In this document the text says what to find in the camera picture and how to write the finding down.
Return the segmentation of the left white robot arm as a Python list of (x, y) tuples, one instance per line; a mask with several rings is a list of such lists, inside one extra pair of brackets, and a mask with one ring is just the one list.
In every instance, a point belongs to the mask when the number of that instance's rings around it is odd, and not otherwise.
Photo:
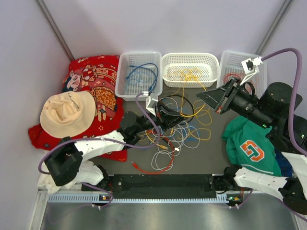
[(153, 113), (139, 116), (129, 111), (124, 113), (119, 129), (90, 139), (64, 138), (44, 159), (44, 163), (56, 186), (69, 183), (87, 183), (98, 190), (107, 188), (109, 179), (102, 167), (94, 165), (90, 159), (109, 152), (136, 147), (139, 133), (158, 128), (170, 129), (184, 121), (184, 116), (162, 102), (158, 102)]

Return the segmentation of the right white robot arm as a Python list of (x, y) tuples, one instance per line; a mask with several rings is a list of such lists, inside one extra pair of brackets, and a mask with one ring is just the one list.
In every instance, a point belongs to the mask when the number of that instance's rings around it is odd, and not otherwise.
[(307, 157), (294, 147), (290, 140), (289, 107), (292, 87), (282, 82), (268, 86), (258, 98), (248, 93), (239, 79), (223, 86), (197, 94), (197, 97), (216, 113), (232, 110), (262, 128), (270, 128), (266, 138), (281, 151), (296, 175), (277, 177), (234, 165), (224, 171), (224, 184), (234, 190), (238, 186), (255, 189), (283, 202), (292, 211), (307, 213)]

